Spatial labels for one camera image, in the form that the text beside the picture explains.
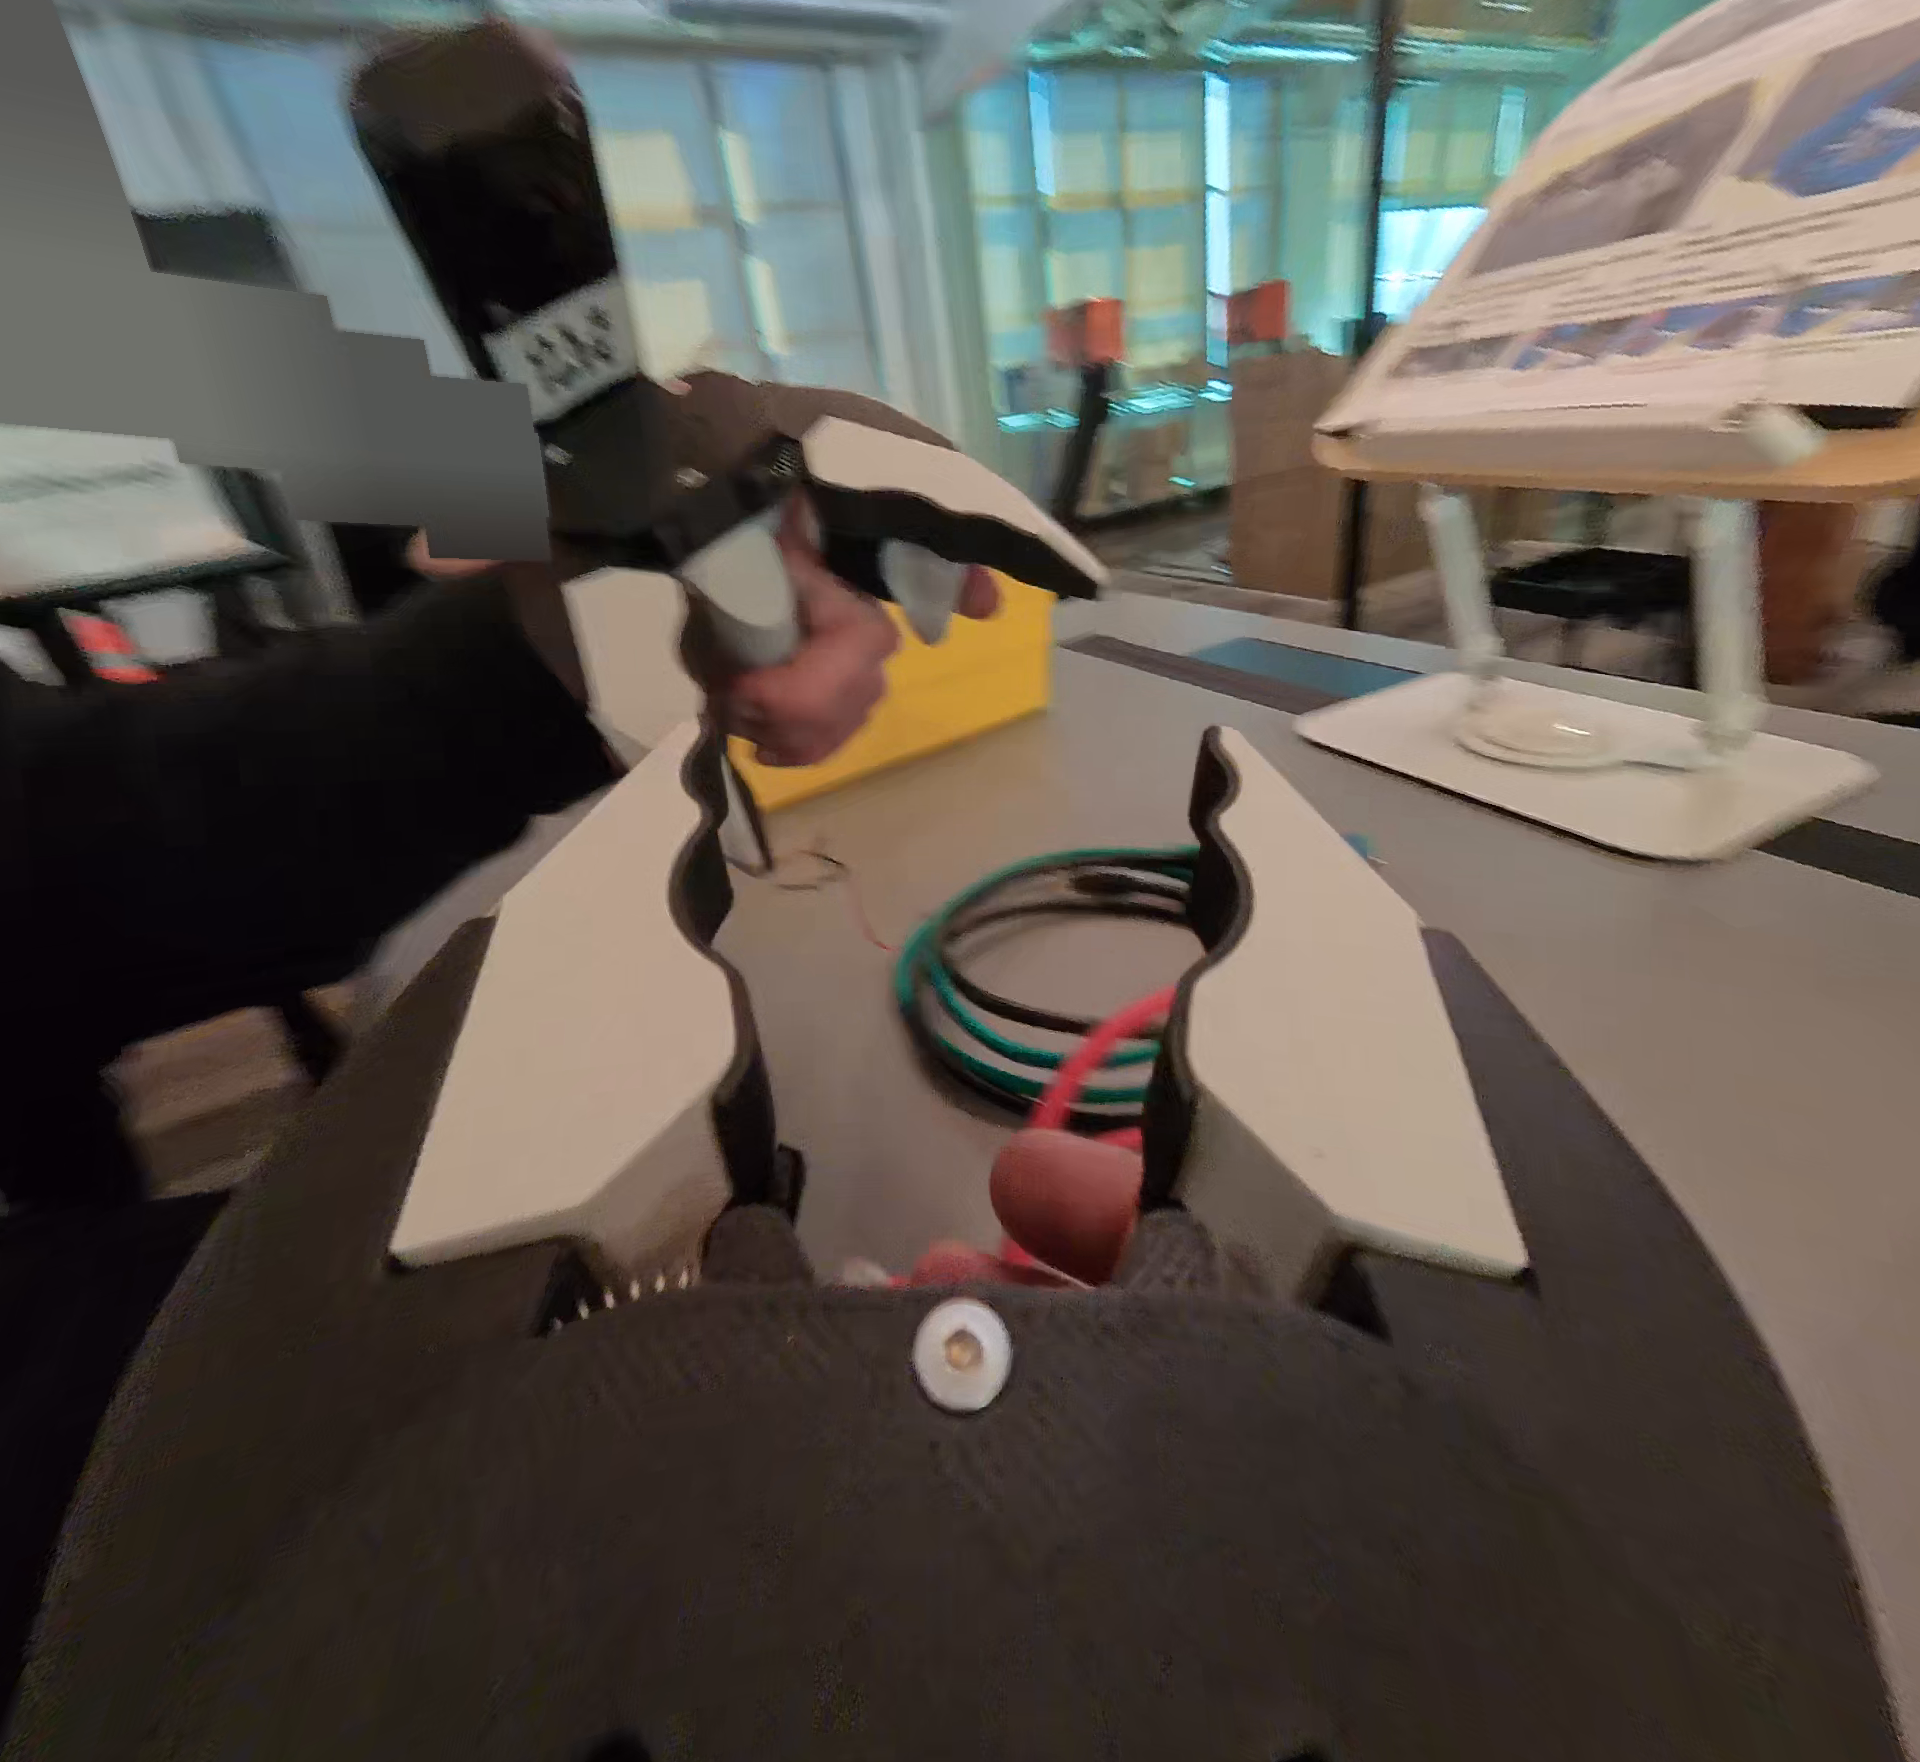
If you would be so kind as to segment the black pole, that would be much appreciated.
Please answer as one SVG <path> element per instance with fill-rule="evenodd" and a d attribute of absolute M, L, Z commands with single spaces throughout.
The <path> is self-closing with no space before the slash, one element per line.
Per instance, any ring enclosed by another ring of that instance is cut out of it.
<path fill-rule="evenodd" d="M 1372 0 L 1375 2 L 1375 49 L 1369 65 L 1369 105 L 1366 105 L 1366 199 L 1364 199 L 1364 228 L 1359 228 L 1359 315 L 1354 329 L 1354 359 L 1364 359 L 1381 331 L 1384 315 L 1378 304 L 1381 284 L 1381 235 L 1384 235 L 1384 202 L 1385 202 L 1385 137 L 1388 121 L 1401 85 L 1401 35 L 1404 35 L 1404 0 Z M 1366 588 L 1366 552 L 1369 552 L 1369 489 L 1364 479 L 1342 482 L 1342 525 L 1339 525 L 1339 552 L 1336 552 L 1336 613 L 1342 628 L 1359 628 L 1359 602 Z"/>

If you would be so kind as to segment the instruction sheet on wooden stand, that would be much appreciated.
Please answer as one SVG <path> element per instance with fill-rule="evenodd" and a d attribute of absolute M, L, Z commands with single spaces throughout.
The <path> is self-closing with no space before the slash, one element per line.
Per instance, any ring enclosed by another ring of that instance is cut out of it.
<path fill-rule="evenodd" d="M 1871 504 L 1916 498 L 1916 419 L 1825 431 L 1784 406 L 1498 411 L 1318 431 L 1315 458 L 1354 479 L 1562 495 Z"/>

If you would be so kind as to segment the printed instruction sheet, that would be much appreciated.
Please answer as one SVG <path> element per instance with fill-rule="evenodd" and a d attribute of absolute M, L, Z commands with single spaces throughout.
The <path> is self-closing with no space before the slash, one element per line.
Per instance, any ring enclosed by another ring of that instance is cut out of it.
<path fill-rule="evenodd" d="M 1571 101 L 1335 436 L 1536 411 L 1916 408 L 1916 0 L 1714 0 Z"/>

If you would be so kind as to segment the person's left forearm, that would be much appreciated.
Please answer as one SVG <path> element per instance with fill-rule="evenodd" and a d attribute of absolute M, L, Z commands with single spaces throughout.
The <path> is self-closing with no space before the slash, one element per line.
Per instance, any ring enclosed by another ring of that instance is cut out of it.
<path fill-rule="evenodd" d="M 346 982 L 611 775 L 538 564 L 152 685 L 2 672 L 2 1209 L 139 1199 L 132 1045 Z"/>

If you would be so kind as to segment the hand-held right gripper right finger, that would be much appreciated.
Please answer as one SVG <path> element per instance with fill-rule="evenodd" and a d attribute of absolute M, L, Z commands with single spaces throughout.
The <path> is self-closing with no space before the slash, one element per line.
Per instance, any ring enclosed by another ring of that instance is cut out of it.
<path fill-rule="evenodd" d="M 1144 1105 L 1144 1213 L 1266 1285 L 1385 1255 L 1501 1285 L 1529 1249 L 1419 916 L 1236 729 L 1189 791 L 1185 919 Z"/>

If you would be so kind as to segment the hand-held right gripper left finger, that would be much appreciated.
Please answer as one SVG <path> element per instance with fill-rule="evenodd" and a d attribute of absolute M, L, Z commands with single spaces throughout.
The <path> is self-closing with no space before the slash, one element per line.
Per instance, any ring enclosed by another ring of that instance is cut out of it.
<path fill-rule="evenodd" d="M 731 776 L 672 729 L 488 925 L 388 1255 L 441 1269 L 558 1242 L 591 1272 L 695 1272 L 725 1209 L 796 1213 L 735 909 Z"/>

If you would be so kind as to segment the person's left hand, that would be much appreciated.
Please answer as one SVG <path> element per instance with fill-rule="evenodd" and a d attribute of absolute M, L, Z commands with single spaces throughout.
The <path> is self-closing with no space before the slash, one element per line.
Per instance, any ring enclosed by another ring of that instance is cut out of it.
<path fill-rule="evenodd" d="M 839 576 L 796 536 L 781 541 L 794 586 L 799 648 L 771 668 L 729 658 L 706 672 L 709 705 L 725 733 L 771 769 L 808 769 L 838 753 L 885 695 L 885 666 L 899 648 L 894 616 Z"/>

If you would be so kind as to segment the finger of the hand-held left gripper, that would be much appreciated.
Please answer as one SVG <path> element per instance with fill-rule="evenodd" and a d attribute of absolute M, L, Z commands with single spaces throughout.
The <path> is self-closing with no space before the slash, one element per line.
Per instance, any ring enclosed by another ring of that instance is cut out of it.
<path fill-rule="evenodd" d="M 805 491 L 835 575 L 892 602 L 932 602 L 965 568 L 1095 601 L 1109 575 L 1014 482 L 939 442 L 838 418 L 799 436 Z"/>

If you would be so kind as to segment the black office chair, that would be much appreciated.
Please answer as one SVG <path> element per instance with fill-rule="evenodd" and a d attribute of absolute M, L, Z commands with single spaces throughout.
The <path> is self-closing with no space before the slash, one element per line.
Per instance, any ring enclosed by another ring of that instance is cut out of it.
<path fill-rule="evenodd" d="M 1488 586 L 1494 609 L 1555 622 L 1556 666 L 1586 666 L 1589 631 L 1655 631 L 1665 638 L 1675 681 L 1694 683 L 1694 584 L 1684 554 L 1556 548 L 1501 568 Z"/>

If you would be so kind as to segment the yellow plastic bin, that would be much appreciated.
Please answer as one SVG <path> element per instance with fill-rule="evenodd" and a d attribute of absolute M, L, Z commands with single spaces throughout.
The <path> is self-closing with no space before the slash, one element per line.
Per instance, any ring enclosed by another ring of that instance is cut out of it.
<path fill-rule="evenodd" d="M 985 622 L 955 616 L 936 646 L 925 646 L 906 613 L 889 606 L 899 648 L 885 666 L 885 696 L 819 766 L 762 766 L 745 741 L 731 741 L 731 769 L 759 811 L 788 811 L 1046 715 L 1058 601 L 1004 575 L 996 598 L 994 616 Z"/>

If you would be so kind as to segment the cardboard box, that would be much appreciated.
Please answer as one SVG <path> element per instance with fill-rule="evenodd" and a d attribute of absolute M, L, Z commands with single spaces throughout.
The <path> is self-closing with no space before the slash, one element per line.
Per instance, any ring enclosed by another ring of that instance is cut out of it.
<path fill-rule="evenodd" d="M 1315 461 L 1315 425 L 1348 378 L 1321 348 L 1274 348 L 1232 366 L 1232 508 L 1225 564 L 1259 594 L 1331 602 L 1342 479 Z"/>

